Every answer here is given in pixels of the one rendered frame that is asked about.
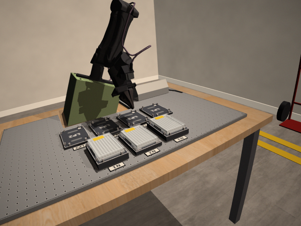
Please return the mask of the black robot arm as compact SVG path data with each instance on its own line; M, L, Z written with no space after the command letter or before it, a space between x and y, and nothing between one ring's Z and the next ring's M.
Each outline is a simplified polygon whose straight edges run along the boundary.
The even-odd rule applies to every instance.
M112 84L115 87L131 84L134 79L134 70L130 63L132 58L123 51L125 38L133 18L138 18L139 12L133 5L123 0L112 0L110 10L111 16L105 35L96 49L92 63L90 76L78 74L77 77ZM112 81L102 79L104 67L109 68L108 73Z

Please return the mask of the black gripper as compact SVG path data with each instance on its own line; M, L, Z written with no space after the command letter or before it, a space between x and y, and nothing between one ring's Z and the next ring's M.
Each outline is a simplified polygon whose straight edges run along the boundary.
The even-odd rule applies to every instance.
M136 87L136 83L127 84L124 86L114 88L112 97L120 95L119 99L127 104L131 109L134 109L133 103L133 87Z

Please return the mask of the white control panel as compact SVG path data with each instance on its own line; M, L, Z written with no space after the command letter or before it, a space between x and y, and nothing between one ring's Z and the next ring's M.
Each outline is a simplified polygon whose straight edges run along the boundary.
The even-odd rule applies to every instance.
M169 87L166 79L163 79L133 87L133 92L133 98L140 101L169 93Z

